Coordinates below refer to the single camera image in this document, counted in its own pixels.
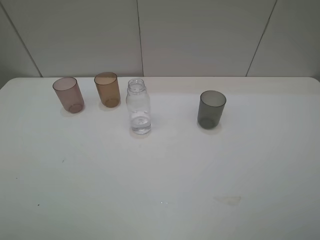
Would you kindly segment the clear plastic water bottle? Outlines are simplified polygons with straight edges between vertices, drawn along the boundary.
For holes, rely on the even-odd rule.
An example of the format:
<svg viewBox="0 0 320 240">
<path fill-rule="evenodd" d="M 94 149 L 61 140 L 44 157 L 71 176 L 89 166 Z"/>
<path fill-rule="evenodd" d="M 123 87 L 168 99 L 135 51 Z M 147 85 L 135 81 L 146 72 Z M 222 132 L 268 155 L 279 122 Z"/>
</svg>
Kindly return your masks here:
<svg viewBox="0 0 320 240">
<path fill-rule="evenodd" d="M 145 82 L 141 78 L 128 81 L 126 106 L 131 130 L 145 135 L 151 130 L 151 103 Z"/>
</svg>

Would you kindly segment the grey translucent plastic cup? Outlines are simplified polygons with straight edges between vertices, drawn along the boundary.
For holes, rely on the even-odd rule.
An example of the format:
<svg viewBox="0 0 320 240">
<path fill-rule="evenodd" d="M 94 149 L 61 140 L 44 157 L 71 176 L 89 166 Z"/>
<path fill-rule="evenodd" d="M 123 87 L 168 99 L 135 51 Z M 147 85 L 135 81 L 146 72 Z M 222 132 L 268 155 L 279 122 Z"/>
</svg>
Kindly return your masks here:
<svg viewBox="0 0 320 240">
<path fill-rule="evenodd" d="M 215 90 L 204 91 L 200 95 L 197 114 L 198 124 L 206 130 L 214 129 L 220 122 L 227 98 Z"/>
</svg>

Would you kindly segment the brown translucent plastic cup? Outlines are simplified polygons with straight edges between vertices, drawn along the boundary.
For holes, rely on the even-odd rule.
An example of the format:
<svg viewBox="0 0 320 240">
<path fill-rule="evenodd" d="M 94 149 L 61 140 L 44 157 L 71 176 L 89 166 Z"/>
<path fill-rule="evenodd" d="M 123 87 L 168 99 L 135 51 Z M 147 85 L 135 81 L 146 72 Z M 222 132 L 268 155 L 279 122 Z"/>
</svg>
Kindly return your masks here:
<svg viewBox="0 0 320 240">
<path fill-rule="evenodd" d="M 107 108 L 115 108 L 121 101 L 118 77 L 113 72 L 102 72 L 95 76 L 94 83 L 101 103 Z"/>
</svg>

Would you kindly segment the pink translucent plastic cup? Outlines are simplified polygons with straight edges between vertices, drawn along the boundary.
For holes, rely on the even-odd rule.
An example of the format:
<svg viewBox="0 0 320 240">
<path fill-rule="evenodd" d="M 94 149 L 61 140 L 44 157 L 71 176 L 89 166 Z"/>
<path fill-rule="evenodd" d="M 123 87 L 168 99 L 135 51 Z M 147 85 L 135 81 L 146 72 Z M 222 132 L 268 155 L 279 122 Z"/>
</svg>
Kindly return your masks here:
<svg viewBox="0 0 320 240">
<path fill-rule="evenodd" d="M 84 109 L 84 99 L 74 77 L 60 78 L 53 83 L 52 87 L 67 112 L 76 114 Z"/>
</svg>

